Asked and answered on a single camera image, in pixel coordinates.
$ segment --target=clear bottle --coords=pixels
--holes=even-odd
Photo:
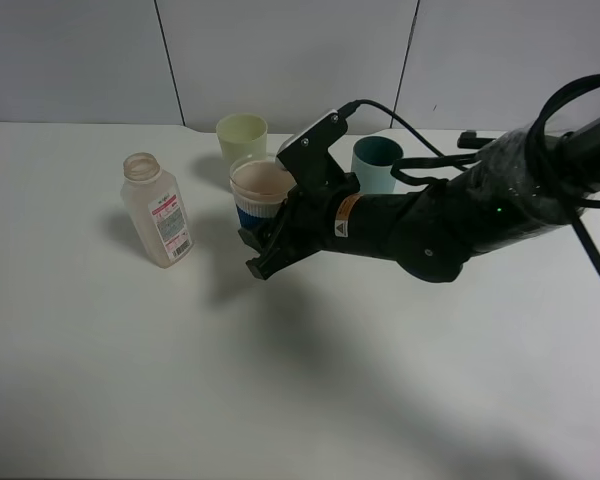
[[[127,158],[124,177],[120,195],[147,255],[159,267],[170,267],[193,246],[176,178],[150,153]]]

